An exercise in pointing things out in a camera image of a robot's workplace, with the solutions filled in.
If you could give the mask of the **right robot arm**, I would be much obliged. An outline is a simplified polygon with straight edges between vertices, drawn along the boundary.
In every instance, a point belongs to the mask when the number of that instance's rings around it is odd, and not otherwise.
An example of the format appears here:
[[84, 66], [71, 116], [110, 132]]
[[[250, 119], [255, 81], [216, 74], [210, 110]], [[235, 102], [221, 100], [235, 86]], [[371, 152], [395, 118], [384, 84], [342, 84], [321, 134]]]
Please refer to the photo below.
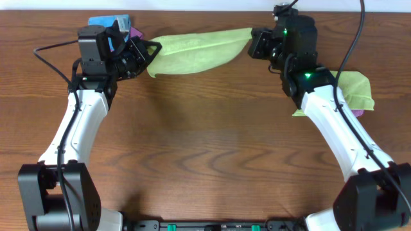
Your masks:
[[345, 184], [332, 207], [306, 216], [306, 230], [389, 230], [410, 222], [410, 165], [397, 164], [349, 108], [337, 78], [317, 62], [313, 18], [275, 13], [273, 29], [254, 28], [249, 55], [278, 70], [285, 94], [319, 129]]

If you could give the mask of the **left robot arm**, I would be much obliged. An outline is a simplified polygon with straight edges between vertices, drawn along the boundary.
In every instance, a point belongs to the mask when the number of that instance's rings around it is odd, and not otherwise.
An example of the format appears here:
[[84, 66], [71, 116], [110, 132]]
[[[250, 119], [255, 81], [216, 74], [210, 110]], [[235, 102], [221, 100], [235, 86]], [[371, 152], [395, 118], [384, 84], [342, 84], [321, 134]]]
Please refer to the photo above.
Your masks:
[[128, 38], [119, 21], [79, 29], [77, 44], [64, 118], [39, 160], [18, 173], [26, 222], [30, 230], [130, 230], [121, 212], [102, 207], [87, 167], [118, 83], [143, 73], [162, 45]]

